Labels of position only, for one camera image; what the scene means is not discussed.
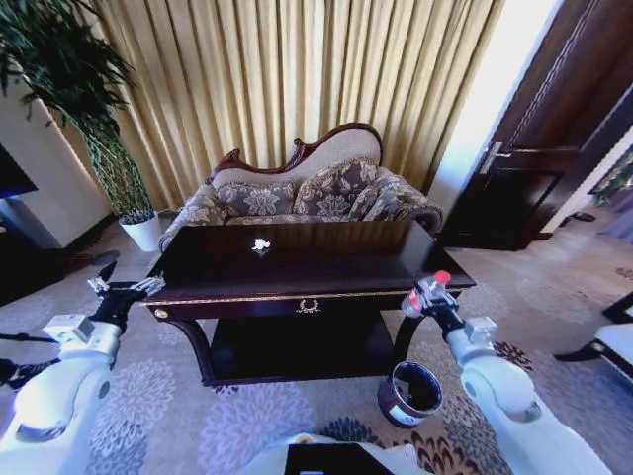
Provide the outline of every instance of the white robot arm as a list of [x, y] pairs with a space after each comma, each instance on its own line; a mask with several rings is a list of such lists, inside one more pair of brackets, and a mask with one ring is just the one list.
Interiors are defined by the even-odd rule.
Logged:
[[[114, 265], [102, 274], [111, 274]], [[15, 416], [0, 441], [0, 473], [83, 474], [90, 432], [110, 390], [111, 367], [130, 306], [164, 286], [161, 278], [89, 284], [102, 298], [90, 317], [63, 315], [45, 331], [60, 343], [58, 363], [29, 381], [14, 402]]]
[[497, 434], [499, 449], [515, 474], [611, 473], [591, 447], [552, 414], [518, 366], [497, 356], [491, 319], [462, 321], [444, 289], [447, 273], [416, 283], [403, 301], [406, 318], [433, 317], [461, 369], [461, 382]]

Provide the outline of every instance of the white flower pot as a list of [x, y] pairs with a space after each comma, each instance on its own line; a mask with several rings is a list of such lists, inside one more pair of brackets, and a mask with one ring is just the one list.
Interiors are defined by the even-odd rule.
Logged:
[[121, 227], [126, 230], [126, 233], [134, 240], [136, 245], [140, 247], [140, 250], [145, 252], [152, 252], [158, 249], [158, 240], [162, 235], [162, 229], [160, 228], [160, 222], [158, 221], [158, 215], [154, 212], [154, 216], [142, 223], [136, 225], [124, 225], [120, 223]]

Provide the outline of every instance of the television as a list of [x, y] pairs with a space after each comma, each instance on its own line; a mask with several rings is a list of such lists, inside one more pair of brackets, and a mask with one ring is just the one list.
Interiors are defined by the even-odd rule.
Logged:
[[27, 174], [0, 143], [0, 199], [36, 191]]

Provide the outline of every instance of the dark wooden door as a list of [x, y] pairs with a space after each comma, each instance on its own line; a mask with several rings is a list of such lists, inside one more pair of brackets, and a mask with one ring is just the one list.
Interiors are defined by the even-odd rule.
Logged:
[[633, 1], [567, 0], [441, 242], [520, 249], [537, 238], [633, 124], [632, 81]]

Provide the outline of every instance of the curtain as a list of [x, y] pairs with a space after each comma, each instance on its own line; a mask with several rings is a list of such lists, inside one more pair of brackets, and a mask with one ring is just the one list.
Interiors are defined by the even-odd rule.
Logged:
[[427, 187], [502, 0], [92, 0], [135, 70], [117, 113], [156, 209], [233, 148], [283, 164], [293, 139], [365, 122], [383, 165]]

